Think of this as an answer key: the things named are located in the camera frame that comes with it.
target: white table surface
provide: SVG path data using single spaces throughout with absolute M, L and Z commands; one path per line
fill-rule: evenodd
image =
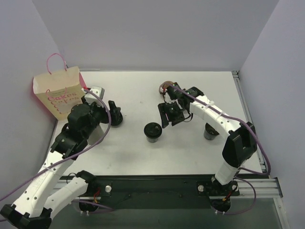
M 161 124 L 157 105 L 163 102 L 158 87 L 164 81 L 182 88 L 196 86 L 231 116 L 245 120 L 231 72 L 82 72 L 87 86 L 105 88 L 104 101 L 122 108 L 124 121 L 111 128 L 105 140 L 79 156 L 64 175 L 86 170 L 94 175 L 214 174 L 223 163 L 225 139 L 203 137 L 205 122 L 197 116 L 189 123 L 169 125 L 156 143 L 146 140 L 149 122 Z M 57 136 L 62 126 L 57 124 Z M 255 153 L 245 167 L 261 172 Z

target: cable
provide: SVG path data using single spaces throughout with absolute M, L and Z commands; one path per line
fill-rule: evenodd
M 254 207 L 254 205 L 255 205 L 255 203 L 256 203 L 256 191 L 255 191 L 254 186 L 253 186 L 249 181 L 244 180 L 244 179 L 241 179 L 241 178 L 239 178 L 239 177 L 235 177 L 235 179 L 241 180 L 241 181 L 243 181 L 243 182 L 245 182 L 245 183 L 247 183 L 248 185 L 251 186 L 251 188 L 253 189 L 253 193 L 254 193 L 253 203 L 251 204 L 250 207 L 246 208 L 245 210 L 236 211 L 236 212 L 225 212 L 225 213 L 222 213 L 221 211 L 218 211 L 218 210 L 214 209 L 214 207 L 212 206 L 212 208 L 216 211 L 216 213 L 223 214 L 223 215 L 227 215 L 227 216 L 233 216 L 233 215 L 238 215 L 238 214 L 245 213 L 245 212 L 251 210 L 251 209 Z
M 188 97 L 194 99 L 195 101 L 199 102 L 200 104 L 206 106 L 207 104 L 203 101 L 200 101 L 199 99 L 195 98 L 194 96 L 188 94 L 187 92 L 185 92 L 184 90 L 178 88 L 178 87 L 175 87 L 169 83 L 165 83 L 167 85 L 169 85 L 170 87 L 176 89 L 177 91 L 179 92 L 182 92 L 183 94 L 187 95 Z M 264 156 L 264 159 L 267 163 L 267 172 L 266 173 L 260 173 L 260 172 L 256 172 L 256 171 L 252 171 L 250 169 L 247 169 L 247 168 L 240 168 L 242 170 L 245 170 L 245 171 L 248 171 L 248 172 L 251 172 L 251 173 L 254 173 L 254 174 L 257 174 L 257 175 L 262 175 L 262 176 L 268 176 L 270 175 L 270 172 L 271 172 L 271 164 L 270 164 L 270 161 L 267 157 L 267 154 L 265 153 L 264 149 L 263 149 L 263 146 L 262 144 L 260 143 L 260 141 L 258 140 L 257 136 L 255 135 L 255 133 L 253 132 L 253 130 L 247 125 L 247 123 L 239 118 L 235 118 L 235 117 L 231 117 L 231 116 L 228 116 L 228 115 L 225 115 L 225 114 L 222 114 L 220 111 L 218 111 L 217 109 L 215 109 L 214 107 L 212 106 L 209 106 L 208 107 L 209 109 L 215 111 L 216 113 L 220 114 L 222 117 L 224 118 L 228 118 L 228 119 L 231 119 L 231 120 L 235 120 L 235 121 L 238 121 L 240 122 L 249 132 L 250 134 L 252 135 L 252 137 L 254 138 L 254 140 L 256 141 L 258 147 L 260 148 L 261 152 L 262 152 L 262 155 Z
M 89 202 L 89 201 L 85 201 L 85 200 L 77 200 L 77 199 L 75 199 L 72 202 L 73 203 L 91 204 L 91 205 L 98 206 L 98 207 L 103 208 L 103 209 L 114 211 L 114 209 L 112 209 L 110 207 L 107 207 L 107 206 L 104 206 L 104 205 L 101 205 L 101 204 L 97 204 L 97 203 L 93 203 L 93 202 Z
M 68 177 L 71 175 L 71 174 L 74 174 L 76 176 L 76 173 L 69 173 L 68 176 L 67 176 L 67 179 L 66 179 L 66 182 L 68 183 Z
M 95 203 L 98 203 L 98 201 L 96 200 L 96 197 L 97 197 L 100 193 L 101 193 L 101 189 L 98 188 L 98 189 L 97 189 L 97 192 L 94 193 L 94 195 L 93 195 L 93 200 L 94 200 Z
M 72 155 L 72 156 L 70 156 L 70 157 L 67 157 L 67 158 L 65 158 L 65 159 L 63 159 L 63 160 L 61 160 L 61 161 L 58 161 L 58 162 L 54 163 L 53 165 L 49 166 L 48 169 L 53 168 L 53 167 L 55 167 L 55 166 L 57 166 L 57 165 L 60 165 L 61 163 L 65 162 L 65 161 L 68 161 L 68 160 L 70 160 L 70 159 L 73 159 L 73 158 L 75 158 L 75 157 L 77 157 L 77 156 L 79 156 L 79 155 L 81 155 L 81 154 L 87 152 L 88 150 L 92 149 L 93 147 L 95 147 L 96 145 L 98 145 L 99 143 L 101 143 L 101 142 L 104 140 L 104 138 L 106 137 L 106 135 L 108 134 L 108 132 L 109 132 L 109 130 L 110 130 L 110 127 L 111 127 L 111 115 L 110 115 L 109 109 L 107 108 L 107 105 L 104 103 L 104 101 L 103 101 L 102 99 L 100 99 L 100 98 L 99 98 L 97 95 L 95 95 L 93 92 L 91 92 L 91 91 L 89 91 L 89 90 L 87 90 L 87 89 L 84 89 L 84 90 L 85 90 L 86 92 L 90 93 L 91 95 L 93 95 L 93 96 L 103 105 L 103 107 L 105 107 L 105 110 L 106 110 L 106 112 L 107 112 L 108 119 L 109 119 L 108 127 L 107 127 L 105 133 L 103 134 L 103 136 L 102 136 L 96 143 L 94 143 L 93 145 L 89 146 L 88 148 L 86 148 L 86 149 L 80 151 L 79 153 L 76 153 L 76 154 L 74 154 L 74 155 Z M 30 181 L 32 181 L 33 179 L 35 179 L 35 178 L 39 177 L 41 174 L 47 172 L 48 169 L 44 169 L 44 170 L 42 170 L 41 172 L 37 173 L 36 175 L 32 176 L 30 179 L 24 181 L 22 184 L 20 184 L 18 187 L 16 187 L 14 190 L 12 190 L 10 193 L 8 193 L 8 194 L 6 194 L 5 196 L 3 196 L 2 198 L 0 198 L 0 202 L 3 201 L 4 199 L 6 199 L 7 197 L 9 197 L 11 194 L 13 194 L 14 192 L 16 192 L 18 189 L 20 189 L 20 188 L 23 187 L 24 185 L 28 184 L 28 183 L 29 183 Z
M 74 208 L 74 210 L 76 210 L 79 213 L 82 213 L 82 211 L 80 210 L 79 207 L 76 206 L 76 202 L 72 203 L 72 206 Z M 96 211 L 91 211 L 89 212 L 90 214 L 101 214 L 101 213 L 107 213 L 107 212 L 112 212 L 111 210 L 107 210 L 107 209 L 103 209 L 103 210 L 96 210 Z
M 185 119 L 188 119 L 188 118 L 191 118 L 190 120 L 188 120 L 188 121 L 184 121 L 185 123 L 189 123 L 192 119 L 193 119 L 193 113 L 192 114 L 190 114 L 187 118 L 185 118 Z

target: gray wall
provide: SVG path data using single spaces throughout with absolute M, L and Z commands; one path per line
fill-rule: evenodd
M 46 59 L 58 49 L 30 0 L 0 1 L 0 31 L 2 197 L 34 175 L 46 155 L 55 119 L 32 93 L 32 78 L 46 72 Z M 62 67 L 60 58 L 50 64 Z
M 278 0 L 33 0 L 68 65 L 239 70 Z
M 304 228 L 305 1 L 280 0 L 240 71 L 292 228 Z

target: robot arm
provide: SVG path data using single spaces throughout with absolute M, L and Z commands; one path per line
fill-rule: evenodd
M 102 99 L 103 89 L 92 87 L 91 92 Z M 95 176 L 81 171 L 65 187 L 49 196 L 58 180 L 77 156 L 60 164 L 58 162 L 81 152 L 90 138 L 97 138 L 94 134 L 100 128 L 100 123 L 109 123 L 109 118 L 104 107 L 97 105 L 97 99 L 86 94 L 82 104 L 74 106 L 68 115 L 68 123 L 64 125 L 61 133 L 55 138 L 47 158 L 39 172 L 46 172 L 32 180 L 28 188 L 11 205 L 5 205 L 0 214 L 12 225 L 19 229 L 49 228 L 52 219 L 66 205 L 76 197 L 96 190 Z M 122 122 L 121 109 L 109 101 L 112 125 Z
M 184 91 L 207 105 L 202 105 L 177 90 L 176 88 L 180 89 L 177 83 L 173 83 L 172 85 L 174 87 L 167 87 L 166 92 L 174 102 L 158 105 L 162 120 L 162 128 L 165 128 L 170 122 L 174 126 L 184 121 L 184 111 L 192 113 L 206 121 L 215 133 L 219 133 L 226 139 L 222 153 L 224 162 L 216 172 L 215 179 L 221 186 L 229 184 L 238 174 L 240 166 L 257 150 L 254 138 L 238 121 L 221 116 L 221 114 L 225 115 L 226 113 L 215 106 L 214 102 L 210 101 L 207 96 L 196 87 L 192 87 L 188 90 L 184 89 Z M 221 114 L 209 109 L 209 107 L 215 108 Z M 248 125 L 255 132 L 254 126 L 251 123 L 248 123 Z

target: purple cable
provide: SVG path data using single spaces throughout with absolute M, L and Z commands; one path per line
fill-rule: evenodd
M 254 200 L 253 200 L 252 205 L 251 205 L 250 207 L 246 208 L 245 210 L 236 211 L 236 212 L 225 212 L 224 215 L 227 215 L 227 216 L 233 216 L 233 215 L 238 215 L 238 214 L 245 213 L 245 212 L 251 210 L 251 209 L 254 207 L 255 203 L 256 203 L 256 191 L 255 191 L 255 188 L 253 187 L 253 185 L 252 185 L 249 181 L 244 180 L 244 179 L 241 179 L 241 178 L 239 178 L 239 177 L 235 177 L 235 179 L 241 180 L 241 181 L 243 181 L 243 182 L 246 182 L 248 185 L 251 186 L 251 188 L 253 189 L 253 193 L 254 193 Z
M 108 210 L 108 211 L 114 211 L 114 209 L 110 208 L 110 207 L 107 207 L 107 206 L 104 206 L 104 205 L 101 205 L 101 204 L 97 204 L 97 203 L 93 203 L 93 202 L 89 202 L 89 201 L 85 201 L 85 200 L 73 200 L 72 201 L 73 203 L 83 203 L 83 204 L 91 204 L 93 206 L 98 206 L 100 208 L 103 208 L 105 210 Z
M 70 156 L 70 157 L 67 157 L 67 158 L 65 158 L 65 159 L 63 159 L 63 160 L 61 160 L 61 161 L 58 161 L 58 162 L 54 163 L 53 165 L 49 166 L 48 169 L 53 168 L 53 167 L 55 167 L 55 166 L 57 166 L 57 165 L 59 165 L 59 164 L 65 162 L 65 161 L 67 161 L 67 160 L 73 159 L 73 158 L 75 158 L 75 157 L 77 157 L 77 156 L 79 156 L 79 155 L 81 155 L 81 154 L 87 152 L 88 150 L 92 149 L 93 147 L 95 147 L 96 145 L 98 145 L 99 143 L 101 143 L 101 142 L 104 140 L 104 138 L 106 137 L 106 135 L 108 134 L 108 132 L 109 132 L 109 130 L 110 130 L 110 127 L 111 127 L 111 115 L 110 115 L 110 112 L 109 112 L 109 110 L 108 110 L 108 108 L 107 108 L 107 105 L 103 102 L 102 99 L 100 99 L 98 96 L 96 96 L 96 95 L 95 95 L 94 93 L 92 93 L 91 91 L 89 91 L 89 90 L 87 90 L 87 89 L 84 89 L 84 90 L 85 90 L 86 92 L 90 93 L 91 95 L 93 95 L 93 96 L 94 96 L 94 97 L 95 97 L 95 98 L 105 107 L 105 110 L 106 110 L 106 112 L 107 112 L 108 119 L 109 119 L 108 127 L 107 127 L 107 129 L 106 129 L 104 135 L 103 135 L 96 143 L 94 143 L 93 145 L 89 146 L 88 148 L 86 148 L 86 149 L 80 151 L 80 152 L 77 153 L 77 154 L 74 154 L 74 155 L 72 155 L 72 156 Z M 47 169 L 44 169 L 44 170 L 42 170 L 41 172 L 39 172 L 39 173 L 37 173 L 36 175 L 34 175 L 33 177 L 31 177 L 30 179 L 24 181 L 21 185 L 19 185 L 18 187 L 16 187 L 16 188 L 15 188 L 14 190 L 12 190 L 10 193 L 8 193 L 8 194 L 6 194 L 4 197 L 2 197 L 2 198 L 0 199 L 0 202 L 3 201 L 4 199 L 6 199 L 7 197 L 9 197 L 9 196 L 10 196 L 11 194 L 13 194 L 14 192 L 16 192 L 16 191 L 17 191 L 18 189 L 20 189 L 22 186 L 28 184 L 28 183 L 29 183 L 30 181 L 32 181 L 33 179 L 35 179 L 35 178 L 39 177 L 41 174 L 45 173 L 46 171 L 48 171 L 48 170 L 47 170 Z
M 175 87 L 173 86 L 172 84 L 170 83 L 165 83 L 166 85 L 169 85 L 170 87 L 176 89 L 177 91 L 179 92 L 182 92 L 183 94 L 187 95 L 188 97 L 194 99 L 195 101 L 199 102 L 200 104 L 204 105 L 204 106 L 207 106 L 207 104 L 203 101 L 200 101 L 199 99 L 197 99 L 196 97 L 188 94 L 187 92 L 185 92 L 184 90 L 178 88 L 178 87 Z M 238 121 L 240 122 L 244 127 L 246 127 L 246 129 L 250 132 L 250 134 L 252 135 L 252 137 L 254 138 L 254 140 L 256 141 L 258 147 L 260 148 L 261 152 L 262 152 L 262 155 L 264 156 L 264 159 L 267 163 L 267 172 L 266 173 L 260 173 L 260 172 L 256 172 L 256 171 L 252 171 L 250 169 L 247 169 L 247 168 L 240 168 L 242 170 L 245 170 L 245 171 L 248 171 L 248 172 L 251 172 L 251 173 L 254 173 L 254 174 L 257 174 L 257 175 L 262 175 L 262 176 L 268 176 L 270 175 L 270 172 L 271 172 L 271 165 L 270 165 L 270 161 L 267 157 L 267 154 L 265 153 L 264 149 L 263 149 L 263 146 L 262 144 L 260 143 L 260 141 L 258 140 L 256 134 L 253 132 L 253 130 L 248 126 L 248 124 L 243 121 L 242 119 L 239 119 L 239 118 L 235 118 L 235 117 L 231 117 L 231 116 L 228 116 L 228 115 L 225 115 L 225 114 L 222 114 L 220 111 L 218 111 L 217 109 L 215 109 L 214 107 L 212 106 L 209 106 L 208 107 L 209 109 L 215 111 L 216 113 L 220 114 L 222 117 L 224 118 L 228 118 L 228 119 L 231 119 L 231 120 L 235 120 L 235 121 Z

